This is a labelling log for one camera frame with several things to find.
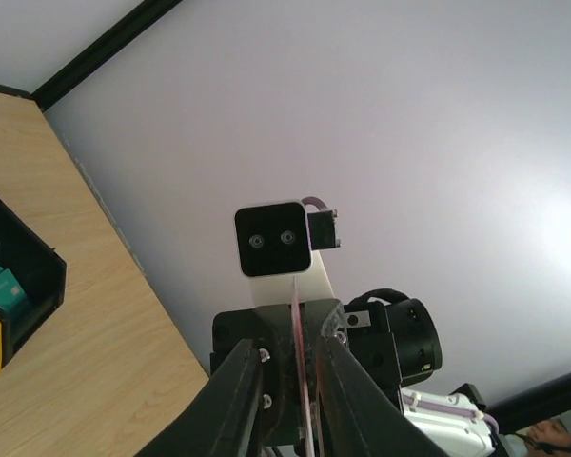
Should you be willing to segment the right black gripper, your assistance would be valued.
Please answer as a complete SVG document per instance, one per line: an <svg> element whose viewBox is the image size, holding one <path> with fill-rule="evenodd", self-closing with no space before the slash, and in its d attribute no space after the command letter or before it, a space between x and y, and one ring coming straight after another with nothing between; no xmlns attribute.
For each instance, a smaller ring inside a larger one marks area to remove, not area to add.
<svg viewBox="0 0 571 457"><path fill-rule="evenodd" d="M389 390L391 370L403 386L428 379L443 365L438 332L424 304L393 289L371 290L344 305L322 299L301 306L309 395L316 395L316 343L341 331L346 345L377 387ZM263 421L267 447L301 442L301 399L292 336L291 305L278 304L225 311L214 317L210 370L216 372L243 339L252 340L269 358L264 393L272 400Z"/></svg>

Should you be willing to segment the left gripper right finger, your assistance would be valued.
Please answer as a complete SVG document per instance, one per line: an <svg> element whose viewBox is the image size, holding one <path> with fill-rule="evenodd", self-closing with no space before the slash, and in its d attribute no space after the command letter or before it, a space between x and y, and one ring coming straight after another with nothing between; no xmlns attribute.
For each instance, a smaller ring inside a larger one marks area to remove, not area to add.
<svg viewBox="0 0 571 457"><path fill-rule="evenodd" d="M335 337L318 339L318 441L322 456L444 456L375 385Z"/></svg>

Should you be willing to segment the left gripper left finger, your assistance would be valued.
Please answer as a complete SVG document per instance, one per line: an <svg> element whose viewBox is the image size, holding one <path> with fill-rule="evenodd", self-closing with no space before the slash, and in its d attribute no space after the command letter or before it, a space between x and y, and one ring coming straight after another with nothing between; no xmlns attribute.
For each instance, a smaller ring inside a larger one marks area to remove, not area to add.
<svg viewBox="0 0 571 457"><path fill-rule="evenodd" d="M263 368L259 350L240 341L190 405L137 452L139 456L260 456Z"/></svg>

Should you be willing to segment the red patterned card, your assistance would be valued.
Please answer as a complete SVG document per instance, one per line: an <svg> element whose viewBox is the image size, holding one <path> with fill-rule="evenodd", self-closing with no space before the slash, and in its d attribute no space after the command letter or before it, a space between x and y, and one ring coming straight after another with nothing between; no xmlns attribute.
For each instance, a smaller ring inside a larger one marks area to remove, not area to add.
<svg viewBox="0 0 571 457"><path fill-rule="evenodd" d="M297 364L297 377L301 400L302 417L302 437L305 444L305 455L315 456L315 446L313 437L312 415L310 408L308 384L306 379L305 366L305 344L302 326L301 306L296 277L292 279L292 299L291 299L291 324L294 351Z"/></svg>

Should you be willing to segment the black bin with teal cards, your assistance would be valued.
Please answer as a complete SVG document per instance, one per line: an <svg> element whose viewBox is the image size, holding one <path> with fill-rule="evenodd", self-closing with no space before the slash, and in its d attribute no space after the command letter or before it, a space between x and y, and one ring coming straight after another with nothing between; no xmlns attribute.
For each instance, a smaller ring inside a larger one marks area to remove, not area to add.
<svg viewBox="0 0 571 457"><path fill-rule="evenodd" d="M0 266L13 273L29 300L18 319L0 309L4 366L62 305L67 264L0 199Z"/></svg>

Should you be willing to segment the teal card stack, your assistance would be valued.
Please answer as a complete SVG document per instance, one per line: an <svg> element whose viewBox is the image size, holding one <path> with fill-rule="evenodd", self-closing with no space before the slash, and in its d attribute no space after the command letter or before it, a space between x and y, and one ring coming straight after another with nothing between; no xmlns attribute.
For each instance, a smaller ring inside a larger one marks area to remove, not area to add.
<svg viewBox="0 0 571 457"><path fill-rule="evenodd" d="M12 319L18 319L29 308L28 296L8 268L0 266L0 309Z"/></svg>

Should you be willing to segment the black enclosure frame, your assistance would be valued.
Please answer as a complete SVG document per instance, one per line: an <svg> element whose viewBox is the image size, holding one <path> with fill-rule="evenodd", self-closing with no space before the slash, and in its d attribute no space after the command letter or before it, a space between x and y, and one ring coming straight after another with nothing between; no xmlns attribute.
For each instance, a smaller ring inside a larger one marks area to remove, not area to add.
<svg viewBox="0 0 571 457"><path fill-rule="evenodd" d="M35 91L0 84L0 94L31 100L42 112L47 111L181 3L181 0L142 1Z"/></svg>

